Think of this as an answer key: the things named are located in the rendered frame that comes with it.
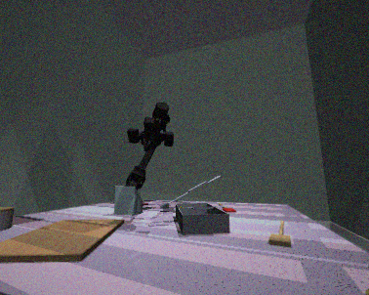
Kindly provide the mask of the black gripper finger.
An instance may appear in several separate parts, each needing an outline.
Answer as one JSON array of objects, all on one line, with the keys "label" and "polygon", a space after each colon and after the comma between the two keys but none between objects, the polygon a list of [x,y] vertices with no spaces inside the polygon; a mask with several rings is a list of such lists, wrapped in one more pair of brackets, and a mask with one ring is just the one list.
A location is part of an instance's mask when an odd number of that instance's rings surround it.
[{"label": "black gripper finger", "polygon": [[143,149],[145,151],[145,147],[148,143],[147,133],[141,133],[141,141],[142,141]]},{"label": "black gripper finger", "polygon": [[150,139],[145,147],[145,151],[148,151],[151,148],[155,148],[159,146],[158,135],[150,134]]}]

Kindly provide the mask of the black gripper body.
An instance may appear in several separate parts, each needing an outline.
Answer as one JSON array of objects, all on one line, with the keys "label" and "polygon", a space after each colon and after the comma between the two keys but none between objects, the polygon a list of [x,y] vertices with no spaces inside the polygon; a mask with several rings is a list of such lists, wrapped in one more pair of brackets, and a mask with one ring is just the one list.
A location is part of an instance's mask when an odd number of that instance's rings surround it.
[{"label": "black gripper body", "polygon": [[[150,139],[150,134],[156,134],[157,130],[146,130],[145,132],[142,131],[142,133],[147,133],[148,140]],[[160,143],[160,140],[164,141],[165,147],[172,147],[174,143],[174,134],[172,132],[163,132],[164,135],[160,134],[161,128],[158,128],[158,141]],[[128,139],[130,143],[137,144],[141,139],[141,134],[139,134],[138,129],[129,129],[127,131]]]}]

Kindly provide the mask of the tan wooden spatula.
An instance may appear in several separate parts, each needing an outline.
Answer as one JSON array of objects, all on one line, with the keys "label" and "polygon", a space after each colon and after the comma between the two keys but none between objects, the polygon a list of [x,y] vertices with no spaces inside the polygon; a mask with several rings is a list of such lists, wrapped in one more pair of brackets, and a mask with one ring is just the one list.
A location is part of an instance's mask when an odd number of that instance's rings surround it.
[{"label": "tan wooden spatula", "polygon": [[283,223],[284,221],[281,222],[281,228],[280,228],[279,234],[272,234],[270,236],[269,244],[291,247],[290,235],[286,235],[286,234],[282,235]]}]

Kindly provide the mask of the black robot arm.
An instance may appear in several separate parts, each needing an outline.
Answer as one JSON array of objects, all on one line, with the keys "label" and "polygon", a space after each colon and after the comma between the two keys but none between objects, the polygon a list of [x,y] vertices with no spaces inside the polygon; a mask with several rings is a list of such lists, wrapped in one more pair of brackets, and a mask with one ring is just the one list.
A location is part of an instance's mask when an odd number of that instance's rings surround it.
[{"label": "black robot arm", "polygon": [[[166,124],[170,122],[170,116],[169,114],[167,114],[168,110],[169,107],[166,103],[156,103],[152,117],[146,117],[144,119],[143,131],[145,132],[146,130],[157,130],[155,132],[156,134],[158,134],[158,128],[160,127],[163,132],[166,132]],[[145,168],[155,149],[156,147],[153,147],[145,152],[140,165],[136,166],[128,176],[125,187],[135,187],[138,190],[143,186],[145,181]]]}]

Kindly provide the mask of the wooden board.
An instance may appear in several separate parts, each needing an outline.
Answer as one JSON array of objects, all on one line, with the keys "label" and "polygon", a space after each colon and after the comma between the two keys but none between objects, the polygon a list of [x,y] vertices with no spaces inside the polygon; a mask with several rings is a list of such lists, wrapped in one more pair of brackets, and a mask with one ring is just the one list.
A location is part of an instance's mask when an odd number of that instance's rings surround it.
[{"label": "wooden board", "polygon": [[0,242],[0,263],[82,261],[124,220],[64,220]]}]

